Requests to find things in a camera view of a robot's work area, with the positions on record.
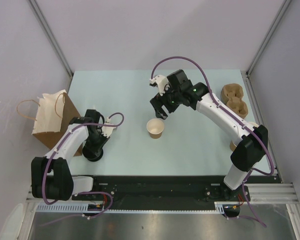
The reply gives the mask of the black plastic cup lid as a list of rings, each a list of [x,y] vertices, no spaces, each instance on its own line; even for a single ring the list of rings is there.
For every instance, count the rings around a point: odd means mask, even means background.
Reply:
[[[101,149],[98,152],[92,152],[89,149],[84,148],[82,150],[82,154],[88,161],[97,162],[103,157],[104,151],[103,151],[103,149]]]

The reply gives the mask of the brown paper coffee cup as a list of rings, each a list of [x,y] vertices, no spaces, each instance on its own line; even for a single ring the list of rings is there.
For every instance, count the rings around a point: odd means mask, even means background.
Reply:
[[[159,139],[165,129],[164,122],[159,118],[153,118],[146,124],[146,130],[152,139]]]

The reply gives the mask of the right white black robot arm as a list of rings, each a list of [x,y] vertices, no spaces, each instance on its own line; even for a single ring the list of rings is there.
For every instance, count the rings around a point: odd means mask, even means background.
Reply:
[[[232,201],[238,196],[238,187],[248,173],[266,154],[268,130],[263,125],[256,127],[235,116],[204,83],[192,84],[181,69],[168,76],[156,75],[149,84],[158,88],[158,93],[150,100],[156,117],[165,120],[184,105],[208,117],[230,136],[236,148],[230,156],[232,165],[224,177],[225,185],[220,188],[220,194],[225,200]]]

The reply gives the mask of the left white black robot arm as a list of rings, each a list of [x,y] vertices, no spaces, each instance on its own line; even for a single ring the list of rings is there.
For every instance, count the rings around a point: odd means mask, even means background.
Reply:
[[[100,196],[101,188],[91,176],[72,175],[69,162],[79,148],[90,162],[99,161],[103,147],[113,132],[110,117],[105,118],[95,109],[88,109],[83,117],[74,117],[65,134],[43,157],[31,162],[31,191],[35,198],[67,201],[83,193],[88,199]]]

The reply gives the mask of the brown paper takeout bag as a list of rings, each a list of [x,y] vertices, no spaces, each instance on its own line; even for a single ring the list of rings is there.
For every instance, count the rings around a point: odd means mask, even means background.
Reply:
[[[17,113],[34,121],[32,135],[50,150],[61,140],[66,133],[70,121],[81,117],[66,90],[56,93],[44,93],[38,100],[32,100],[37,104],[35,117]]]

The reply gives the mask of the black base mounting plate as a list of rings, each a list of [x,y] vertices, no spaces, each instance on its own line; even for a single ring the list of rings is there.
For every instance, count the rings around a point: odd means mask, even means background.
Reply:
[[[215,202],[237,202],[249,197],[252,188],[230,190],[224,176],[94,176],[91,194],[73,196],[74,201],[100,201],[99,192],[113,198],[111,210],[207,211]]]

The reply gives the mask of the brown pulp cup carrier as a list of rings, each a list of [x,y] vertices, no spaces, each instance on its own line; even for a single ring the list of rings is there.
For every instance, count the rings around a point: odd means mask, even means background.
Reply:
[[[222,102],[240,118],[245,119],[249,113],[247,104],[243,101],[244,91],[237,83],[226,84],[220,92]]]

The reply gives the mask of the stack of paper cups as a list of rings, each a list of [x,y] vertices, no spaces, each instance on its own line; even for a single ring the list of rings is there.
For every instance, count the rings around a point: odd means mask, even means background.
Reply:
[[[259,125],[257,124],[257,123],[255,123],[255,122],[249,122],[251,125],[253,125],[254,127],[259,127]],[[230,144],[229,144],[229,147],[230,147],[230,150],[233,152],[235,149],[236,149],[236,145],[234,144],[234,142],[233,141],[231,141],[230,142]]]

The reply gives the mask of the aluminium frame rail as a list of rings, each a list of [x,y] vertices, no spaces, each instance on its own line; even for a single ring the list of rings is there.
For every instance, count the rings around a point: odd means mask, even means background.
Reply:
[[[115,202],[129,198],[140,203],[170,199],[195,200],[199,202],[238,202],[248,198],[255,203],[293,203],[298,198],[292,184],[283,183],[246,183],[244,187],[229,190],[221,183],[97,183],[87,193],[74,193],[66,197],[46,195],[47,201],[58,203],[66,201],[94,202],[101,201],[109,194]]]

